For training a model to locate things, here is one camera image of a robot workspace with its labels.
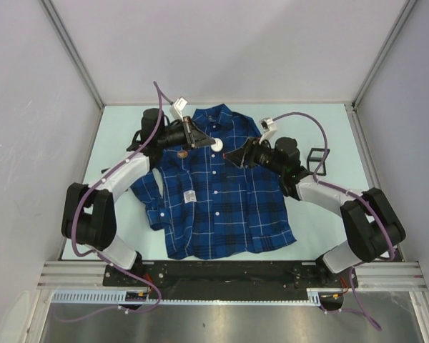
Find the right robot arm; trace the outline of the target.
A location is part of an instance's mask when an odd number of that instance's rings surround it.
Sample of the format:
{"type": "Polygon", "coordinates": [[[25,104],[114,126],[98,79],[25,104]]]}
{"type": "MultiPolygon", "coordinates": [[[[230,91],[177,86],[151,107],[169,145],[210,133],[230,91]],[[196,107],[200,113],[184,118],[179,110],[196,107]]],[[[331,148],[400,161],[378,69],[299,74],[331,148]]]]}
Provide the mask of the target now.
{"type": "Polygon", "coordinates": [[[315,204],[338,215],[343,222],[346,240],[321,255],[315,269],[316,280],[331,287],[345,270],[369,263],[403,242],[406,233],[397,214],[381,189],[350,191],[329,184],[313,175],[301,164],[297,141],[282,137],[274,145],[258,138],[248,138],[225,159],[238,168],[262,166],[279,177],[286,197],[315,204]]]}

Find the landscape round brooch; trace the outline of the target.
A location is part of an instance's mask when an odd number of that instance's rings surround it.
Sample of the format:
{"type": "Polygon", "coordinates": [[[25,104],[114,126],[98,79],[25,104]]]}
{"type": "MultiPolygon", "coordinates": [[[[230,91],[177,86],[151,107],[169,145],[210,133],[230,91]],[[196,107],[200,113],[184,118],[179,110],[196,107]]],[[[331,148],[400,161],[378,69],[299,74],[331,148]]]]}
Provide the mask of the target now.
{"type": "Polygon", "coordinates": [[[214,152],[220,152],[223,149],[223,143],[221,139],[215,138],[214,143],[210,146],[214,152]]]}

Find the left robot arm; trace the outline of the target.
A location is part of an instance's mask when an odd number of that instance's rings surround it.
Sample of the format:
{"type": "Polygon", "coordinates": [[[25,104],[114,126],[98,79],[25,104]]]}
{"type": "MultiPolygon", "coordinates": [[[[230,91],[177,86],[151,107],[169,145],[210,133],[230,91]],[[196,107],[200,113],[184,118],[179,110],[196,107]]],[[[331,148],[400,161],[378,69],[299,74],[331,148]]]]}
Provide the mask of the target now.
{"type": "Polygon", "coordinates": [[[71,241],[74,253],[81,256],[78,245],[97,253],[119,270],[119,278],[130,286],[142,281],[142,255],[117,234],[115,203],[136,180],[145,176],[162,158],[166,148],[182,147],[185,151],[210,147],[219,152],[222,142],[196,127],[188,116],[171,109],[174,121],[167,123],[161,109],[144,111],[141,128],[132,139],[123,160],[107,169],[91,184],[71,184],[66,191],[61,234],[71,241]]]}

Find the blue plaid button shirt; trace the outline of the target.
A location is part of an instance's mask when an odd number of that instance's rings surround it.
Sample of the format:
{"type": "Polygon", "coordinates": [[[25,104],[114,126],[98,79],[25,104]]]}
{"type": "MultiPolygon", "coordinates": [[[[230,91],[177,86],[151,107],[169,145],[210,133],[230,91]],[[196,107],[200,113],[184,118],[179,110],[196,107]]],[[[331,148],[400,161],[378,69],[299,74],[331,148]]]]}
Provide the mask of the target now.
{"type": "Polygon", "coordinates": [[[132,185],[150,228],[164,232],[170,259],[220,259],[295,243],[276,174],[261,166],[239,169],[209,147],[189,150],[184,159],[181,150],[164,150],[156,166],[162,187],[152,172],[132,185]]]}

